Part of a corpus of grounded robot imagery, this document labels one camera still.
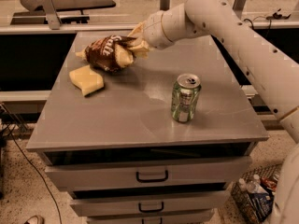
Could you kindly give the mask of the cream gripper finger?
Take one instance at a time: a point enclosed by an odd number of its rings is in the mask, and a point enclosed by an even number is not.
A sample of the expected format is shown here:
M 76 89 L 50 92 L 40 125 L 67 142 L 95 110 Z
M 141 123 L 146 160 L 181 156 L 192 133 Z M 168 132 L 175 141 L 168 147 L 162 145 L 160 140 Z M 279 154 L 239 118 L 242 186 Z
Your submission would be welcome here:
M 134 57 L 131 52 L 117 52 L 115 55 L 117 66 L 122 69 L 134 62 Z

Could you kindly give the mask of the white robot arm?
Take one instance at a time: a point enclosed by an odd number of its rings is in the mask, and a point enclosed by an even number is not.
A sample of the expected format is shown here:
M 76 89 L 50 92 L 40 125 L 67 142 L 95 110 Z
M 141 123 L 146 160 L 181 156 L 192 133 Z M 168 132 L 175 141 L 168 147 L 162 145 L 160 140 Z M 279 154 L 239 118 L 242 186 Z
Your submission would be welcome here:
M 299 224 L 299 64 L 244 24 L 227 0 L 185 0 L 130 33 L 156 49 L 202 35 L 222 43 L 296 143 L 282 165 L 270 224 Z

